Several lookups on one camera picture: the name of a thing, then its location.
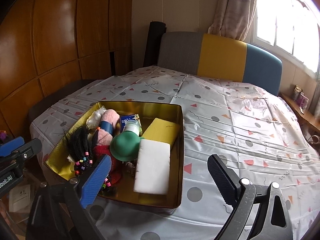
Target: headboard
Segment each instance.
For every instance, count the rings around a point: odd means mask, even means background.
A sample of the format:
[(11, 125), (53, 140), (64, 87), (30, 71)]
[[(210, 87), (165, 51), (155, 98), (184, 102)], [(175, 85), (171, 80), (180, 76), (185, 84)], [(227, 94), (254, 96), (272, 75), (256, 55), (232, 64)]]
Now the headboard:
[(251, 83), (277, 96), (282, 62), (242, 41), (196, 32), (162, 35), (158, 66), (204, 77)]

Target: white foam block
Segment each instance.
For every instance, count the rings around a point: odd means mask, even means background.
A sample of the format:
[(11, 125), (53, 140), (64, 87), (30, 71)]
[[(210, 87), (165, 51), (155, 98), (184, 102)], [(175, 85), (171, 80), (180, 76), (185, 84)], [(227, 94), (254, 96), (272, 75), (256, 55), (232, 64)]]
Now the white foam block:
[(170, 144), (140, 141), (133, 191), (166, 195), (169, 185)]

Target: patterned tablecloth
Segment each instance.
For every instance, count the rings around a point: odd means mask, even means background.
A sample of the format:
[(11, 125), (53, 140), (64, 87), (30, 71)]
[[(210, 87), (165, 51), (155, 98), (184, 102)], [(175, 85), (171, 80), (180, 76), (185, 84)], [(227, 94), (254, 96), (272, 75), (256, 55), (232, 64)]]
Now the patterned tablecloth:
[[(43, 143), (38, 159), (48, 181), (57, 180), (57, 175), (43, 165), (44, 160), (64, 131), (100, 100), (179, 104), (185, 132), (180, 207), (173, 215), (162, 216), (97, 197), (88, 211), (106, 239), (214, 239), (232, 207), (223, 201), (207, 170), (206, 161), (213, 153), (239, 177), (254, 184), (280, 184), (294, 239), (303, 236), (320, 211), (319, 156), (279, 98), (251, 84), (201, 78), (157, 66), (95, 81), (34, 120), (30, 132)], [(241, 239), (249, 234), (256, 206)]]

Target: blue gripper pad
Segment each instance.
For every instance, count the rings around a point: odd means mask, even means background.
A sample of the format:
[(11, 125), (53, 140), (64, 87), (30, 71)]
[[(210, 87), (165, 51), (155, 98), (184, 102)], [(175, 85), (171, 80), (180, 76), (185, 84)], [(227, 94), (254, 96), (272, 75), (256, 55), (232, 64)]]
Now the blue gripper pad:
[(94, 169), (90, 177), (82, 186), (80, 203), (83, 208), (86, 208), (87, 205), (91, 205), (94, 202), (110, 170), (111, 157), (109, 155), (105, 155), (101, 162), (98, 164), (98, 166)]
[(20, 146), (24, 145), (24, 139), (20, 136), (0, 146), (0, 156), (6, 157)]

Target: silver bolt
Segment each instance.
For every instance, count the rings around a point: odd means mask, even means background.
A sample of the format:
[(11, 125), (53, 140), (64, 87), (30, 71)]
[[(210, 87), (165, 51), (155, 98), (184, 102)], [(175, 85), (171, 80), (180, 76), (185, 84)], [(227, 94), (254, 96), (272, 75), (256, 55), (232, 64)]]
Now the silver bolt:
[(271, 185), (272, 185), (274, 188), (279, 188), (279, 187), (280, 187), (279, 183), (277, 183), (277, 182), (272, 182)]
[(72, 178), (72, 179), (69, 180), (69, 182), (71, 184), (76, 184), (78, 182), (78, 179), (77, 178)]
[(46, 181), (43, 181), (40, 183), (40, 187), (46, 187), (47, 186), (47, 182)]
[(251, 183), (251, 181), (247, 178), (243, 178), (243, 179), (241, 179), (241, 183), (244, 185), (249, 185)]

